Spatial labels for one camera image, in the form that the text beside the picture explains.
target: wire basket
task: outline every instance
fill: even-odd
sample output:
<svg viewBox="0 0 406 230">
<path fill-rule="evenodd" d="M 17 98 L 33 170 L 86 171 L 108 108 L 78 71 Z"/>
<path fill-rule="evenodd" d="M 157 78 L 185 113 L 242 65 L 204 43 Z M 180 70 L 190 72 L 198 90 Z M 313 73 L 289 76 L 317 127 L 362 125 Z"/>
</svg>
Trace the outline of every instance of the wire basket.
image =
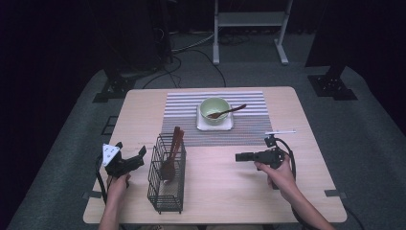
<svg viewBox="0 0 406 230">
<path fill-rule="evenodd" d="M 166 174 L 162 170 L 165 161 L 169 160 L 172 133 L 159 134 L 153 148 L 148 175 L 147 197 L 155 210 L 161 212 L 183 211 L 183 196 L 185 187 L 186 150 L 183 141 L 173 160 L 174 173 Z"/>
</svg>

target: white plate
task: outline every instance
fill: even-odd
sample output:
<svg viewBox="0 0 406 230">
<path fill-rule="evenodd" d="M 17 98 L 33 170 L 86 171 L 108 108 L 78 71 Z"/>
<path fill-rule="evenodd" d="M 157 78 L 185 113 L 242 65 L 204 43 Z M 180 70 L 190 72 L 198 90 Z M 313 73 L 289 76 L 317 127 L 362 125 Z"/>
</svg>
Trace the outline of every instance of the white plate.
<svg viewBox="0 0 406 230">
<path fill-rule="evenodd" d="M 208 131 L 208 130 L 230 130 L 234 126 L 234 118 L 233 118 L 233 113 L 229 113 L 226 119 L 224 119 L 224 122 L 221 123 L 218 126 L 212 126 L 208 125 L 207 123 L 204 122 L 203 116 L 200 114 L 200 105 L 197 106 L 196 109 L 196 123 L 197 123 L 197 128 L 203 131 Z"/>
</svg>

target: forearm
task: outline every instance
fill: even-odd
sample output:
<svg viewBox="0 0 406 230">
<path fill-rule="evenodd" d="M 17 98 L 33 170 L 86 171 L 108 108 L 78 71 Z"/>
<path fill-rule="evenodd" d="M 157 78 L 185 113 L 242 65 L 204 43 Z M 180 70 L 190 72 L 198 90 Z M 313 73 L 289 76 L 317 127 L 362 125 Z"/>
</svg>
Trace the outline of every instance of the forearm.
<svg viewBox="0 0 406 230">
<path fill-rule="evenodd" d="M 288 195 L 285 195 L 285 199 L 309 225 L 322 230 L 334 229 L 322 214 L 305 198 L 299 189 L 290 191 Z"/>
<path fill-rule="evenodd" d="M 101 217 L 99 230 L 119 229 L 120 211 L 116 204 L 107 204 Z"/>
</svg>

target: spoon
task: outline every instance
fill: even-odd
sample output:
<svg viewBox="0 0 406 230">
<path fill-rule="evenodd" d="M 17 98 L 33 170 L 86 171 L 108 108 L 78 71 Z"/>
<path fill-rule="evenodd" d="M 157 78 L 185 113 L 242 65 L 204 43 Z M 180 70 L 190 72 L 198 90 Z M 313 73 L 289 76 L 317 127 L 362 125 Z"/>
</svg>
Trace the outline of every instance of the spoon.
<svg viewBox="0 0 406 230">
<path fill-rule="evenodd" d="M 221 116 L 224 113 L 234 112 L 234 111 L 240 110 L 240 109 L 242 109 L 242 108 L 244 108 L 246 106 L 247 106 L 247 104 L 245 103 L 245 104 L 243 104 L 243 105 L 241 105 L 239 107 L 232 108 L 232 109 L 226 110 L 224 112 L 216 112 L 216 113 L 209 114 L 209 115 L 207 115 L 207 117 L 212 118 L 212 119 L 217 119 L 219 116 Z"/>
<path fill-rule="evenodd" d="M 173 132 L 172 146 L 170 148 L 169 157 L 165 162 L 162 163 L 161 166 L 161 176 L 163 180 L 172 181 L 172 179 L 175 177 L 175 157 L 176 153 L 179 151 L 181 142 L 183 141 L 184 133 L 185 132 L 180 129 L 179 126 L 177 126 Z"/>
</svg>

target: striped placemat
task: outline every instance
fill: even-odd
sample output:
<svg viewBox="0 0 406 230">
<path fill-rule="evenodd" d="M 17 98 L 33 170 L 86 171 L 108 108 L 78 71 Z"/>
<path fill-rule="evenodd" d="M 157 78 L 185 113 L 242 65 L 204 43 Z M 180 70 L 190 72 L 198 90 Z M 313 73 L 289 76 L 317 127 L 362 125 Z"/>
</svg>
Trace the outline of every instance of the striped placemat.
<svg viewBox="0 0 406 230">
<path fill-rule="evenodd" d="M 230 130 L 199 130 L 197 106 L 209 97 L 220 97 L 232 107 L 247 106 L 233 113 Z M 172 133 L 175 126 L 185 130 L 186 147 L 261 146 L 265 132 L 272 131 L 262 91 L 168 93 L 162 133 Z"/>
</svg>

